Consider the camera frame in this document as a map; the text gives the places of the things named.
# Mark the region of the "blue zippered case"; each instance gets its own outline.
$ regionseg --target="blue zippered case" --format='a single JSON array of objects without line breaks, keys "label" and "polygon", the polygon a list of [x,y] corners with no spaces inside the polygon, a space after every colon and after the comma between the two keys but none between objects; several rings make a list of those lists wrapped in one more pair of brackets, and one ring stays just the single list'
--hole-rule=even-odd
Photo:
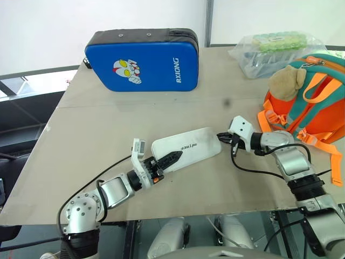
[{"label": "blue zippered case", "polygon": [[198,39],[190,29],[98,31],[85,48],[112,91],[191,91],[198,81]]}]

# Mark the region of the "plush teddy bear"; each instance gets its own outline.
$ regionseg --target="plush teddy bear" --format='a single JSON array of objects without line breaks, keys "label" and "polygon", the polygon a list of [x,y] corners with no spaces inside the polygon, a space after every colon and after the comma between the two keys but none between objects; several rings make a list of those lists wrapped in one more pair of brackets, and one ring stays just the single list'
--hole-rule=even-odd
[{"label": "plush teddy bear", "polygon": [[303,86],[306,73],[305,69],[296,69],[290,65],[278,70],[268,80],[271,95],[283,101],[293,100]]}]

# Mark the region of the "white robotic arm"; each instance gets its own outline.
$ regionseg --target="white robotic arm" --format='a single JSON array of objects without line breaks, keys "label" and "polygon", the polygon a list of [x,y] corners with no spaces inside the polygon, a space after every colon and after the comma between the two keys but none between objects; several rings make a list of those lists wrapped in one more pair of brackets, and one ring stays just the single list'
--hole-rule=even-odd
[{"label": "white robotic arm", "polygon": [[[296,205],[304,214],[303,232],[313,251],[329,259],[345,258],[345,218],[332,197],[325,192],[322,180],[315,175],[308,159],[294,144],[293,137],[284,131],[255,133],[252,125],[240,116],[233,119],[228,130],[232,155],[237,148],[257,155],[272,154],[282,177],[296,197]],[[172,152],[156,161],[139,162],[143,157],[143,141],[134,139],[132,164],[134,170],[103,182],[98,188],[72,198],[66,209],[68,225],[64,228],[61,258],[97,259],[99,225],[112,209],[132,197],[142,187],[147,189],[163,179],[163,170],[175,163],[182,151]],[[204,247],[178,250],[160,258],[280,258],[244,248]]]},{"label": "white robotic arm", "polygon": [[132,171],[120,173],[106,182],[98,180],[95,190],[79,193],[68,201],[65,207],[68,225],[63,228],[60,258],[99,258],[99,227],[107,216],[107,210],[133,197],[141,188],[148,189],[158,183],[164,178],[163,170],[182,155],[182,151],[175,151],[158,161],[153,157],[139,161],[144,156],[144,144],[140,139],[133,141]]},{"label": "white robotic arm", "polygon": [[285,131],[254,133],[252,125],[241,116],[233,119],[228,132],[232,134],[231,145],[236,147],[234,153],[242,145],[248,152],[253,149],[260,155],[265,154],[264,150],[275,157],[299,211],[305,216],[303,232],[313,253],[344,259],[345,217],[332,196],[325,192],[322,186],[325,183],[315,174],[308,159],[296,146],[290,146],[294,144],[293,137]]}]

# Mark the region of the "wooden tabletop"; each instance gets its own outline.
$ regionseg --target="wooden tabletop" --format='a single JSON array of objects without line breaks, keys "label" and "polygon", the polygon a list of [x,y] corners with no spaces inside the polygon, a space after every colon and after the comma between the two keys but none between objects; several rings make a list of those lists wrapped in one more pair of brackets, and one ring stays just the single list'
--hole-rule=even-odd
[{"label": "wooden tabletop", "polygon": [[[130,154],[133,138],[146,140],[147,158],[156,139],[202,127],[224,132],[237,115],[260,131],[256,116],[267,79],[245,78],[229,49],[200,48],[199,82],[191,92],[112,92],[93,70],[81,65],[0,213],[0,224],[54,224],[70,195]],[[336,145],[343,153],[344,139]],[[229,160],[229,146],[222,144],[222,149],[213,158],[169,173],[151,189],[137,192],[110,210],[107,221],[295,207],[283,180],[239,171]],[[330,169],[329,154],[310,150],[317,172]],[[239,151],[236,159],[245,168],[279,173],[272,156]],[[124,162],[102,179],[131,169],[130,162]],[[335,201],[345,202],[344,188],[332,185],[329,174],[321,178]]]}]

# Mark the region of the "plastic packaging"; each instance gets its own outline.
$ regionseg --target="plastic packaging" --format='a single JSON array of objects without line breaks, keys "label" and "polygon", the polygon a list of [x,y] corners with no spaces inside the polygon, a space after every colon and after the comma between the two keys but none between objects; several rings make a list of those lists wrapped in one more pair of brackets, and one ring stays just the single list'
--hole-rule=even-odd
[{"label": "plastic packaging", "polygon": [[318,51],[325,45],[304,32],[285,31],[245,36],[229,51],[248,78],[270,77],[294,59]]}]

